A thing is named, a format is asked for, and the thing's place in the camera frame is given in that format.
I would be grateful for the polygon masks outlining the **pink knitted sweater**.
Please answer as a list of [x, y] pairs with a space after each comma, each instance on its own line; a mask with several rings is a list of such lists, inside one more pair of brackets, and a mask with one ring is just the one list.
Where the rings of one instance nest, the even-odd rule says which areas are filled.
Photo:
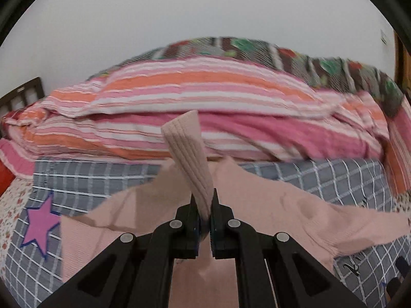
[[330, 204], [291, 184], [261, 178], [231, 158], [208, 162], [197, 112], [161, 128], [171, 154], [156, 178], [118, 192], [88, 214], [61, 218], [61, 276], [68, 281], [122, 233], [153, 232], [191, 198], [208, 216], [212, 196], [256, 231], [286, 232], [331, 269], [339, 256], [390, 243], [410, 232], [405, 214]]

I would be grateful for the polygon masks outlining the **grey checked duvet cover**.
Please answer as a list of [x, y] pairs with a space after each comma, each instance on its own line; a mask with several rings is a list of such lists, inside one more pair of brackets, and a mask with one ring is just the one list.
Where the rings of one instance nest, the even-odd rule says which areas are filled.
[[[245, 163], [244, 169], [260, 177], [288, 182], [334, 204], [354, 204], [379, 211], [394, 209], [385, 171], [372, 159], [338, 159], [297, 163]], [[159, 166], [54, 160], [35, 163], [33, 187], [17, 219], [6, 256], [3, 280], [18, 307], [36, 307], [61, 285], [60, 233], [49, 235], [42, 256], [35, 244], [23, 245], [28, 227], [26, 209], [39, 207], [49, 193], [59, 214], [76, 216], [97, 207], [110, 195], [144, 184], [156, 176]], [[410, 240], [399, 238], [359, 254], [335, 261], [337, 277], [369, 307], [384, 307], [383, 287], [397, 276], [398, 257], [410, 259]]]

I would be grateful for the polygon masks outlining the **floral print bed sheet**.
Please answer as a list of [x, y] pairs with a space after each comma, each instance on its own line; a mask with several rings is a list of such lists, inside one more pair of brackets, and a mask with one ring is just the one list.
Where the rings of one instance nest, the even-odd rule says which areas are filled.
[[0, 248], [1, 279], [6, 278], [6, 256], [22, 209], [33, 187], [29, 179], [15, 178], [0, 199]]

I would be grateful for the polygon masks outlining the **red pillow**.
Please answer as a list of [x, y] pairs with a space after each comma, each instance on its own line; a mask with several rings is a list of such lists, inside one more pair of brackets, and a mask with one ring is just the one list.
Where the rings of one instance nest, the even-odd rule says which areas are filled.
[[14, 179], [15, 175], [0, 162], [0, 196], [4, 194]]

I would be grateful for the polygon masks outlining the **pink orange striped blanket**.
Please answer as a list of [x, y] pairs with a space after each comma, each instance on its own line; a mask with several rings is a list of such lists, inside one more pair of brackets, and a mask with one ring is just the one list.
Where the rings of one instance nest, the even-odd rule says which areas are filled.
[[395, 193], [410, 189], [410, 104], [314, 88], [285, 72], [213, 56], [142, 61], [54, 90], [1, 120], [29, 155], [168, 156], [160, 128], [196, 111], [208, 157], [245, 161], [379, 159]]

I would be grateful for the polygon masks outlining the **dark floral patterned quilt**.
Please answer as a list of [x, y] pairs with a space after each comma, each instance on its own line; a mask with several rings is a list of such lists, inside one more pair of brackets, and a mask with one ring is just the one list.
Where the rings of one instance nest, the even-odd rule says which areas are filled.
[[262, 40], [243, 37], [198, 37], [175, 42], [134, 56], [89, 77], [106, 77], [124, 66], [141, 61], [216, 56], [248, 61], [289, 73], [313, 88], [371, 94], [383, 113], [393, 118], [405, 98], [400, 87], [379, 69], [339, 57], [315, 58]]

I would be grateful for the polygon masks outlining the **dark wooden bed headboard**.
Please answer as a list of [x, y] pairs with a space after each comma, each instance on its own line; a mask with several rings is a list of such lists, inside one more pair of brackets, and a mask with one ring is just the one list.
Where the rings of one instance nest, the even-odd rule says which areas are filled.
[[40, 77], [36, 77], [28, 82], [19, 85], [1, 97], [1, 116], [17, 109], [34, 104], [45, 97]]

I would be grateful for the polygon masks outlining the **white wall socket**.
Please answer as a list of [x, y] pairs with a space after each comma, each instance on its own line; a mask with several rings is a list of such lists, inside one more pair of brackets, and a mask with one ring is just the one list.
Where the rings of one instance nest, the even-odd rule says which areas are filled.
[[382, 29], [380, 30], [380, 39], [384, 45], [388, 45], [389, 40], [387, 34]]

